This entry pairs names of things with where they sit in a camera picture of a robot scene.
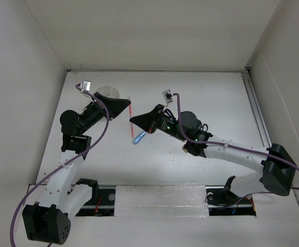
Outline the red and white pen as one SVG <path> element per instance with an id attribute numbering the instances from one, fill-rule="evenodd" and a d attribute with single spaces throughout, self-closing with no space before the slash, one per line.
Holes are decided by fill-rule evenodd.
<path id="1" fill-rule="evenodd" d="M 129 107 L 129 120 L 130 120 L 132 118 L 132 104 L 130 103 L 128 107 Z M 133 127 L 133 123 L 130 122 L 130 121 L 129 121 L 129 123 L 130 123 L 131 137 L 132 137 L 132 140 L 134 140 L 134 127 Z"/>

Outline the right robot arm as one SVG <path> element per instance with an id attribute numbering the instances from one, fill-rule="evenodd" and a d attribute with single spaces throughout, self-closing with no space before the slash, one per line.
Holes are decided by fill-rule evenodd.
<path id="1" fill-rule="evenodd" d="M 158 104 L 148 113 L 130 118 L 130 123 L 148 134 L 160 130 L 182 142 L 185 152 L 203 158 L 231 162 L 252 170 L 252 173 L 229 177 L 224 187 L 216 192 L 216 205 L 228 205 L 252 193 L 270 192 L 286 197 L 290 194 L 295 168 L 287 165 L 293 160 L 283 146 L 273 144 L 267 149 L 235 149 L 226 141 L 204 131 L 203 124 L 191 111 L 181 112 L 181 122 L 169 109 Z"/>

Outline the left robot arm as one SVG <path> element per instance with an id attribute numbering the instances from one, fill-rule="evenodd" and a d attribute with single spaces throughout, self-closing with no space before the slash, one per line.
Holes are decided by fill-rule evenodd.
<path id="1" fill-rule="evenodd" d="M 86 203 L 99 199 L 98 182 L 80 179 L 72 181 L 88 152 L 98 144 L 85 135 L 101 119 L 116 118 L 131 104 L 129 99 L 105 97 L 96 92 L 84 94 L 92 101 L 81 114 L 66 110 L 60 116 L 62 146 L 57 168 L 43 180 L 45 190 L 33 205 L 25 205 L 22 217 L 28 240 L 62 245 L 66 242 L 71 221 Z"/>

